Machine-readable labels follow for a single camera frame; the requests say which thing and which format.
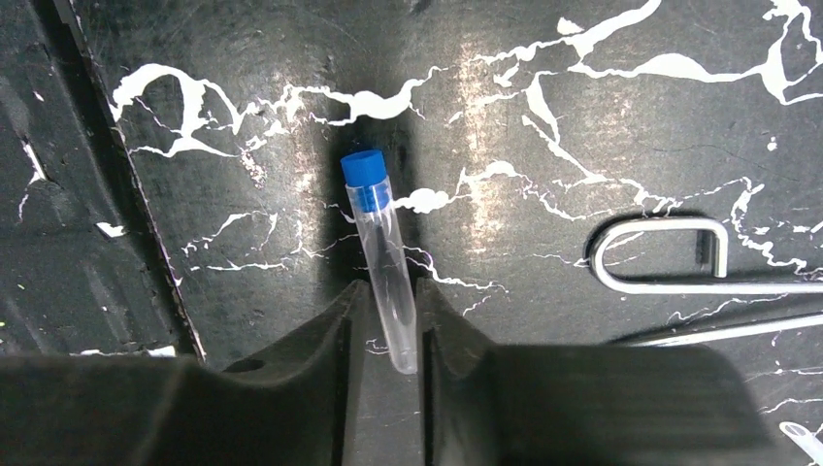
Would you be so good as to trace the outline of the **blue capped tube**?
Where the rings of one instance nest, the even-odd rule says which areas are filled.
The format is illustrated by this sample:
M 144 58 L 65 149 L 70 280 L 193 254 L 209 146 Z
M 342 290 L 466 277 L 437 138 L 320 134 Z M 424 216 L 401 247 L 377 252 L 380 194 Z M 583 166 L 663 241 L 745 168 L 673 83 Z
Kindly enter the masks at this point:
M 417 312 L 383 152 L 355 152 L 341 166 L 390 360 L 399 373 L 412 375 L 418 370 Z

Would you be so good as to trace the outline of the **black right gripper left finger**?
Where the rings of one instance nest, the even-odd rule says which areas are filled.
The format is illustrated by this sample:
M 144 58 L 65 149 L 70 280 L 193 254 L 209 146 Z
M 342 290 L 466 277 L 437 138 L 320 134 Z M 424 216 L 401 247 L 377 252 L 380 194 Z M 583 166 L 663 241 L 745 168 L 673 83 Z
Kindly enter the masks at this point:
M 5 465 L 346 465 L 364 284 L 221 372 L 191 357 L 6 356 Z

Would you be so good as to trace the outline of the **small glass beaker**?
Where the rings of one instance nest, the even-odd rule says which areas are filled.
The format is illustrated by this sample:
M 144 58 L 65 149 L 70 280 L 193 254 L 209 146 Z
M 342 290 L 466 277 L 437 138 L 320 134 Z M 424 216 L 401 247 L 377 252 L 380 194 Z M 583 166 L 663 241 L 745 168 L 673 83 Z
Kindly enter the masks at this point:
M 813 465 L 822 465 L 822 442 L 815 434 L 792 421 L 782 421 L 778 427 L 784 436 L 810 458 Z

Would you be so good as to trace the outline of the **metal crucible tongs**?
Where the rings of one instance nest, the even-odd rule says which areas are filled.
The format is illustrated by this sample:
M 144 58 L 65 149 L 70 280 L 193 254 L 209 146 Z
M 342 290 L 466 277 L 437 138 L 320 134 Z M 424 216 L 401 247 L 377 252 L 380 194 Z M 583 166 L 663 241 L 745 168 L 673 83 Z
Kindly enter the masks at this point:
M 693 247 L 675 252 L 654 245 L 649 271 L 623 273 L 609 262 L 619 241 L 655 234 L 695 236 Z M 653 216 L 622 218 L 595 233 L 587 246 L 590 273 L 603 287 L 622 296 L 727 297 L 755 304 L 773 298 L 821 298 L 817 278 L 788 279 L 766 272 L 730 272 L 731 235 L 718 219 L 706 216 Z M 778 317 L 756 317 L 748 322 L 717 323 L 684 330 L 679 323 L 663 329 L 622 337 L 619 344 L 634 347 L 685 347 L 731 341 L 767 334 L 801 331 L 822 326 L 820 311 Z

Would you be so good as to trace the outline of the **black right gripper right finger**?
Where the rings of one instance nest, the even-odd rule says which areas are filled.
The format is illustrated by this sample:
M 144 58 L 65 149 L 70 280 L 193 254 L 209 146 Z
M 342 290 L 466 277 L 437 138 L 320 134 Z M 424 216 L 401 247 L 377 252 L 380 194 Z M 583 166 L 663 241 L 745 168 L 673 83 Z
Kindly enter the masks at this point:
M 507 345 L 416 284 L 427 465 L 775 465 L 741 375 L 705 347 Z

